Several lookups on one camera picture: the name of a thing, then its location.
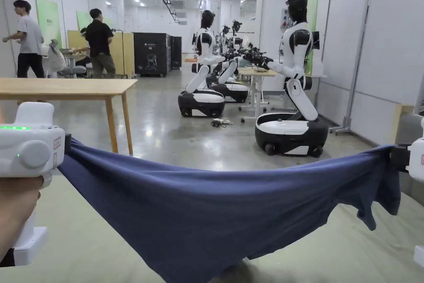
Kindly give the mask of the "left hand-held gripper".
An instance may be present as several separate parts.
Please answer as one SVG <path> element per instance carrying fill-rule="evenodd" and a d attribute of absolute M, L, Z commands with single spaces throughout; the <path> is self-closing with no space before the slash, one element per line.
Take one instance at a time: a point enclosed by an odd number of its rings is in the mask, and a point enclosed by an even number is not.
<path fill-rule="evenodd" d="M 50 185 L 52 172 L 63 163 L 71 147 L 71 135 L 53 124 L 50 103 L 23 102 L 12 124 L 0 126 L 0 176 L 2 178 L 43 177 Z M 46 245 L 48 230 L 35 226 L 35 213 L 26 221 L 20 236 L 1 266 L 25 266 Z"/>

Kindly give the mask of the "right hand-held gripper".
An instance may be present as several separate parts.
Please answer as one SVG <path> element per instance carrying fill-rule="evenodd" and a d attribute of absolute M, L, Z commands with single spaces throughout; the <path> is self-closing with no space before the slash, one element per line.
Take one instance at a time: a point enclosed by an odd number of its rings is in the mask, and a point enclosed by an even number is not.
<path fill-rule="evenodd" d="M 403 193 L 424 205 L 424 118 L 401 115 L 395 128 L 390 160 L 400 174 Z"/>

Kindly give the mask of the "person's left hand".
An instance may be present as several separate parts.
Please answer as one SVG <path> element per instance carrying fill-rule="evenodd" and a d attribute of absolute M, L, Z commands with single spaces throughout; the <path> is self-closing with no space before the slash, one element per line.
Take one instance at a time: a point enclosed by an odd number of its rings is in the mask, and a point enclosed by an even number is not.
<path fill-rule="evenodd" d="M 43 177 L 0 179 L 0 259 L 18 240 L 40 198 Z"/>

